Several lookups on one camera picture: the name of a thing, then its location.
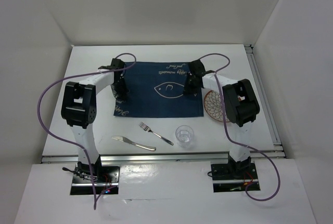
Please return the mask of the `blue fish placemat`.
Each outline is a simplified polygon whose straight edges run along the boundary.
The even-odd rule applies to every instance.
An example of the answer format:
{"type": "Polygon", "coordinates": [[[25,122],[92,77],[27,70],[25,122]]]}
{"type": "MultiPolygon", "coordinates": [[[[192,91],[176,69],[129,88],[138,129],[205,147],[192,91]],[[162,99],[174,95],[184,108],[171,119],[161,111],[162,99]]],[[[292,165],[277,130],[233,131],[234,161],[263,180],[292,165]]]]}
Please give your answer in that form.
{"type": "Polygon", "coordinates": [[[184,95],[186,62],[137,62],[125,71],[126,100],[116,100],[114,116],[132,118],[202,117],[202,92],[184,95]]]}

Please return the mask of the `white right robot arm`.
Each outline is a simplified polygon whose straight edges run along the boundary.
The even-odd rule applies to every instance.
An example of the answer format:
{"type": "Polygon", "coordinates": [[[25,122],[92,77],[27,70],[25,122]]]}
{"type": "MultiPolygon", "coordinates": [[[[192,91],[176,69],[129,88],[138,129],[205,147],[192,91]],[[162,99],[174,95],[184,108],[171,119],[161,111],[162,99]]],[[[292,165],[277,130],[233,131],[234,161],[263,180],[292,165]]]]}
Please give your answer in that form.
{"type": "Polygon", "coordinates": [[[207,71],[199,59],[189,62],[188,67],[185,95],[195,94],[202,88],[219,93],[225,135],[231,142],[227,172],[232,178],[239,178],[251,164],[250,131],[260,112],[251,82],[207,71]]]}

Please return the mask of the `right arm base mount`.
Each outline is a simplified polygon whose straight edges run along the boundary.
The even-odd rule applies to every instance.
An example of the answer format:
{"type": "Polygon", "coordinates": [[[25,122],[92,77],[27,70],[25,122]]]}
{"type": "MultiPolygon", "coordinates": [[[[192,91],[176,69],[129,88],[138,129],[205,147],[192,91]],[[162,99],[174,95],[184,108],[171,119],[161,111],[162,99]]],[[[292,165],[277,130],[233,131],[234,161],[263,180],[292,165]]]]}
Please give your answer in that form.
{"type": "Polygon", "coordinates": [[[257,169],[254,163],[238,174],[232,174],[227,164],[211,164],[211,170],[207,175],[212,178],[213,192],[241,192],[260,191],[257,169]]]}

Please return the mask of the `clear drinking glass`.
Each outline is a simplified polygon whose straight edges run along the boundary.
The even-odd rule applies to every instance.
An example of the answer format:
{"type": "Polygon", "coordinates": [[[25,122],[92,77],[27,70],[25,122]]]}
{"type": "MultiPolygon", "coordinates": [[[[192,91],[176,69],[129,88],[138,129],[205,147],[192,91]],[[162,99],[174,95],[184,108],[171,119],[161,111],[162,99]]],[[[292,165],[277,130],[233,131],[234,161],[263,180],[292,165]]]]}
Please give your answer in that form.
{"type": "Polygon", "coordinates": [[[188,148],[194,139],[194,131],[191,127],[182,125],[176,129],[175,136],[181,147],[188,148]]]}

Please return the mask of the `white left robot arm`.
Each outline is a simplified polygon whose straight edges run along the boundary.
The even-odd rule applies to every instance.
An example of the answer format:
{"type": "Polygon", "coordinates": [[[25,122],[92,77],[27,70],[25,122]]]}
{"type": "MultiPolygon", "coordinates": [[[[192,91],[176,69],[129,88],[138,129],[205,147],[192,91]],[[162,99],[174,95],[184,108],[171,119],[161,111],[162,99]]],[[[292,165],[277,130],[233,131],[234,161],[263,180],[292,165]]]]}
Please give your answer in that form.
{"type": "Polygon", "coordinates": [[[97,116],[97,94],[110,87],[115,99],[125,101],[127,89],[123,69],[125,62],[114,58],[111,65],[101,66],[101,72],[80,82],[67,82],[61,107],[61,117],[70,126],[79,147],[78,169],[91,182],[101,179],[103,169],[95,145],[93,122],[97,116]]]}

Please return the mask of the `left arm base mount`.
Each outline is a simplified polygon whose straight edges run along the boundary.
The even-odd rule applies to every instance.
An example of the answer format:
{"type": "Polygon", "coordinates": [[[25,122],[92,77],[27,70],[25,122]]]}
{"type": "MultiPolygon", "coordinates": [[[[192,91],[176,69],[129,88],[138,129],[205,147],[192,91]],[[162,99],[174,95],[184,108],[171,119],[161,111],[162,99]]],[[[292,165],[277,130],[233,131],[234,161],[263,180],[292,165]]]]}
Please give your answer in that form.
{"type": "MultiPolygon", "coordinates": [[[[72,183],[70,195],[93,195],[91,176],[79,172],[78,167],[75,169],[62,168],[63,171],[72,173],[72,183]]],[[[106,166],[102,170],[101,176],[94,176],[96,194],[100,195],[103,191],[105,195],[116,195],[119,193],[119,166],[106,166]]]]}

